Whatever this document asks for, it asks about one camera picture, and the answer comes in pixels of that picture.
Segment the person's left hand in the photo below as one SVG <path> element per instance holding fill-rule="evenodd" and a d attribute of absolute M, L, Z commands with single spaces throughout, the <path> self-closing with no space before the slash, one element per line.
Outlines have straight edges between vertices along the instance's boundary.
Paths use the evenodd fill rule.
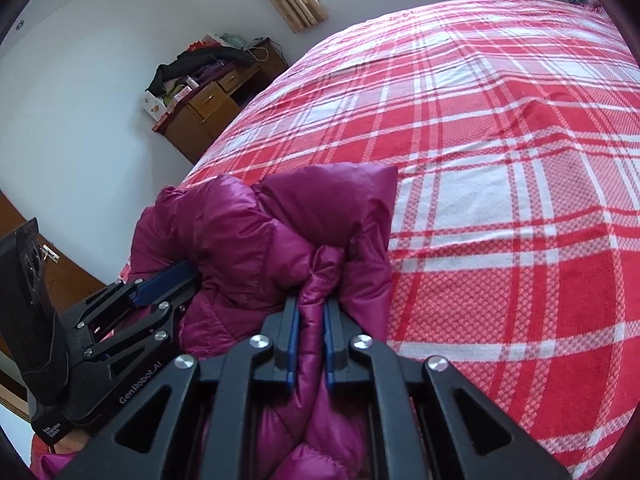
<path fill-rule="evenodd" d="M 29 469 L 34 474 L 41 471 L 41 460 L 46 455 L 67 455 L 82 451 L 91 440 L 90 434 L 82 430 L 73 430 L 61 440 L 50 446 L 44 442 L 38 434 L 32 436 L 30 445 Z"/>

